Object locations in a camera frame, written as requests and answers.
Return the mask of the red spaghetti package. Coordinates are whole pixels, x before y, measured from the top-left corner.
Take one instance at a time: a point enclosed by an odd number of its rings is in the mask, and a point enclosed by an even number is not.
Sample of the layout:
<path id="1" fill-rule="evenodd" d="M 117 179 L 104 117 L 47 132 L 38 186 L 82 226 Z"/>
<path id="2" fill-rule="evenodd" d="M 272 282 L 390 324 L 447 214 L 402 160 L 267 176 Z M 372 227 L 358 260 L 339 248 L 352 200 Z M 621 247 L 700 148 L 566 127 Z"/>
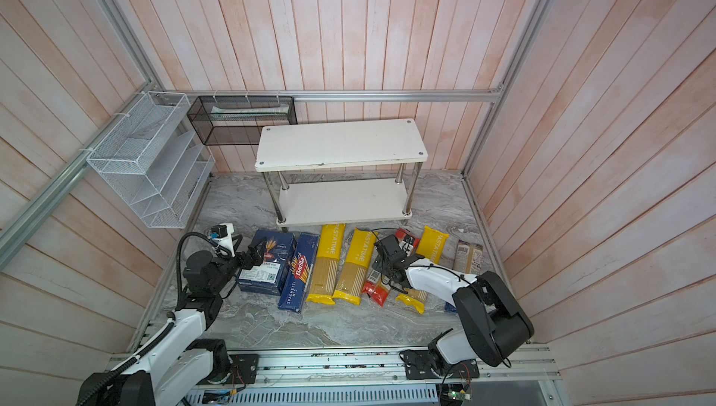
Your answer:
<path id="1" fill-rule="evenodd" d="M 397 229 L 394 235 L 397 237 L 400 247 L 404 249 L 406 255 L 408 255 L 408 257 L 412 256 L 415 253 L 420 239 L 403 228 Z M 368 268 L 367 279 L 365 280 L 362 292 L 377 305 L 384 306 L 394 287 L 383 283 L 380 273 L 373 268 L 374 262 Z"/>

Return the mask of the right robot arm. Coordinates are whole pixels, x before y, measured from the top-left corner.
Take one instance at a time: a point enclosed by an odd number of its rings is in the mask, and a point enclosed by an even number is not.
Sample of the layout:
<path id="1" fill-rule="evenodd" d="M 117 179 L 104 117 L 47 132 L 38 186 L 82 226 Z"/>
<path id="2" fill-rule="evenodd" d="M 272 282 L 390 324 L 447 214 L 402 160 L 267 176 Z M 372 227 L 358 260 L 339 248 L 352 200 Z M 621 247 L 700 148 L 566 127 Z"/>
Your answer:
<path id="1" fill-rule="evenodd" d="M 496 273 L 460 273 L 416 253 L 409 255 L 396 236 L 379 240 L 375 248 L 373 267 L 380 275 L 397 288 L 421 290 L 452 305 L 461 323 L 460 329 L 441 333 L 425 350 L 401 353 L 407 378 L 445 379 L 459 369 L 470 376 L 477 372 L 472 361 L 510 368 L 509 357 L 533 338 L 531 320 Z"/>

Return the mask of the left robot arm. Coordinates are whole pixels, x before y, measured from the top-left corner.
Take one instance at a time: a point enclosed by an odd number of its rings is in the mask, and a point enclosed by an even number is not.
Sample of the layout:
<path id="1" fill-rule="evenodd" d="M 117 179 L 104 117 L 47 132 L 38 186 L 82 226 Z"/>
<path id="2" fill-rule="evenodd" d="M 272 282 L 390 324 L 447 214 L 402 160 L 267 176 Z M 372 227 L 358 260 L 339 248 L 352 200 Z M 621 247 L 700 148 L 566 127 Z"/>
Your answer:
<path id="1" fill-rule="evenodd" d="M 244 270 L 261 266 L 268 240 L 239 251 L 241 236 L 220 224 L 209 236 L 188 232 L 177 244 L 177 303 L 164 326 L 109 372 L 95 372 L 80 387 L 78 405 L 177 405 L 201 381 L 222 382 L 231 359 L 222 340 L 201 335 L 216 321 L 222 290 Z"/>

